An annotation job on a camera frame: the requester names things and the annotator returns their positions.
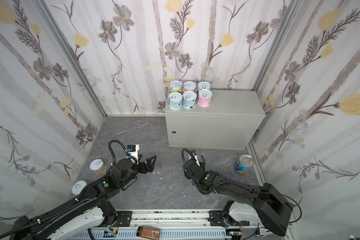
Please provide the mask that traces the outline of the pink label can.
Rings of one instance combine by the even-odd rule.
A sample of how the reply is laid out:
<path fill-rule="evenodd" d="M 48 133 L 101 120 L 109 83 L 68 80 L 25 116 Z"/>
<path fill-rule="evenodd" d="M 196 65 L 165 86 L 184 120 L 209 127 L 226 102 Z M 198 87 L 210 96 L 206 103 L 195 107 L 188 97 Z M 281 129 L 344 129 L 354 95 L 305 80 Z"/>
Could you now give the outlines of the pink label can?
<path fill-rule="evenodd" d="M 192 81 L 183 83 L 183 92 L 185 93 L 188 91 L 192 91 L 192 92 L 196 93 L 197 92 L 197 84 Z"/>
<path fill-rule="evenodd" d="M 202 108 L 209 107 L 211 105 L 213 93 L 210 90 L 200 90 L 198 92 L 198 106 Z"/>

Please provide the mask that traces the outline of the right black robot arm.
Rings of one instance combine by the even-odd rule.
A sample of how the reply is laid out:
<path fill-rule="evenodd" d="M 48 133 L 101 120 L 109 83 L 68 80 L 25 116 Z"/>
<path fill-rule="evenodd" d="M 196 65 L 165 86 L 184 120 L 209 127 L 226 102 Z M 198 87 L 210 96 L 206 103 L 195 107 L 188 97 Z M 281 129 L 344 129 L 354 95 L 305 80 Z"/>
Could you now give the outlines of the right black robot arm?
<path fill-rule="evenodd" d="M 198 164 L 196 157 L 187 149 L 181 150 L 181 156 L 185 176 L 192 180 L 201 194 L 215 192 L 249 205 L 256 211 L 263 226 L 278 236 L 286 236 L 289 224 L 293 223 L 290 218 L 294 207 L 302 211 L 295 200 L 281 194 L 269 183 L 263 186 L 240 183 L 217 172 L 206 171 L 205 165 Z"/>

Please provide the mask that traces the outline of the green label can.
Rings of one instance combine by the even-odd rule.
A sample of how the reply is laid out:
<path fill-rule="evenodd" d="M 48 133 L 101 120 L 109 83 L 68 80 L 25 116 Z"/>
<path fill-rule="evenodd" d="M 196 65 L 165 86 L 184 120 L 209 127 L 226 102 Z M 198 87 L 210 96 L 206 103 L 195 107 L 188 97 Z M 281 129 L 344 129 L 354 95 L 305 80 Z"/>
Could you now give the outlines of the green label can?
<path fill-rule="evenodd" d="M 183 83 L 181 81 L 171 81 L 169 83 L 170 93 L 183 93 Z"/>

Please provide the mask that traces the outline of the pink label can back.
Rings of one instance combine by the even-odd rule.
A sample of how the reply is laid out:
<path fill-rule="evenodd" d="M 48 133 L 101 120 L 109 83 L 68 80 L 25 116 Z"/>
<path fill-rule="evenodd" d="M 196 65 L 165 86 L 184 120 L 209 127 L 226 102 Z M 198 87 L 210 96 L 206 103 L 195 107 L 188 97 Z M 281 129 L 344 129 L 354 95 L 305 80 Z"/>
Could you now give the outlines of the pink label can back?
<path fill-rule="evenodd" d="M 210 90 L 200 90 L 198 92 L 198 106 L 202 108 L 209 107 L 211 105 L 213 93 Z"/>

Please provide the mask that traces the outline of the pink label can front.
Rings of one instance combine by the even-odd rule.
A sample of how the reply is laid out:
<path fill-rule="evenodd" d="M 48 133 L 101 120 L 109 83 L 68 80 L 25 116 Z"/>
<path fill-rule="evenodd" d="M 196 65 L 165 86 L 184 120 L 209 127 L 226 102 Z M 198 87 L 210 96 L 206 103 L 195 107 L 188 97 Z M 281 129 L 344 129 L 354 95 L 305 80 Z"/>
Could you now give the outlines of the pink label can front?
<path fill-rule="evenodd" d="M 196 93 L 197 92 L 197 84 L 192 81 L 183 83 L 183 92 L 185 93 L 188 91 L 192 91 L 192 92 Z"/>

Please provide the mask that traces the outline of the blue label can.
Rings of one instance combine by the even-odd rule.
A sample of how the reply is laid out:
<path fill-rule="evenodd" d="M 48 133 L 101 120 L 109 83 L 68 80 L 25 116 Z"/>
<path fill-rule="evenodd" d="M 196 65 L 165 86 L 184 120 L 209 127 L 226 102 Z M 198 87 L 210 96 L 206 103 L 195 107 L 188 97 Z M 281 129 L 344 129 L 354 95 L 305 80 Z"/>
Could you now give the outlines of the blue label can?
<path fill-rule="evenodd" d="M 239 175 L 246 175 L 254 165 L 254 160 L 250 155 L 241 155 L 235 165 L 235 171 Z"/>

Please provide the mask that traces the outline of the teal can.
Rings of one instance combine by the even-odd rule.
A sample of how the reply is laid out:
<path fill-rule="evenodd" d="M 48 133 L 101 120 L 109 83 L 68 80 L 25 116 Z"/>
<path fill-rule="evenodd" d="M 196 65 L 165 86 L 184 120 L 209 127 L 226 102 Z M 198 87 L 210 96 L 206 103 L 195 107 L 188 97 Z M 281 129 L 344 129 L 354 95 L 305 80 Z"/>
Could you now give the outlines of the teal can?
<path fill-rule="evenodd" d="M 193 109 L 196 105 L 197 94 L 193 91 L 183 93 L 183 107 L 185 109 Z"/>
<path fill-rule="evenodd" d="M 197 90 L 198 92 L 201 90 L 210 90 L 211 89 L 211 84 L 208 82 L 199 82 L 197 84 Z"/>
<path fill-rule="evenodd" d="M 183 95 L 181 93 L 169 94 L 169 107 L 172 111 L 178 111 L 183 107 Z"/>

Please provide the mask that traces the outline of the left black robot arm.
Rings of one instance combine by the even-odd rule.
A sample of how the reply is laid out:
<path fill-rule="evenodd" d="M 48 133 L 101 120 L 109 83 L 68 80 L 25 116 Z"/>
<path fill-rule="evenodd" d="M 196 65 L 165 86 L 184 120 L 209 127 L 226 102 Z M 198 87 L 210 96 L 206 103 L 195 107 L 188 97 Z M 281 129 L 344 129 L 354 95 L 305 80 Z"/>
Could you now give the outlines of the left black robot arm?
<path fill-rule="evenodd" d="M 96 207 L 104 219 L 116 214 L 109 199 L 129 188 L 138 179 L 138 174 L 151 173 L 157 156 L 142 161 L 142 155 L 133 155 L 138 151 L 137 145 L 124 146 L 118 140 L 109 141 L 108 149 L 113 161 L 104 176 L 87 184 L 74 199 L 42 215 L 32 219 L 19 218 L 11 231 L 0 235 L 0 240 L 6 237 L 11 240 L 49 240 L 60 227 Z"/>

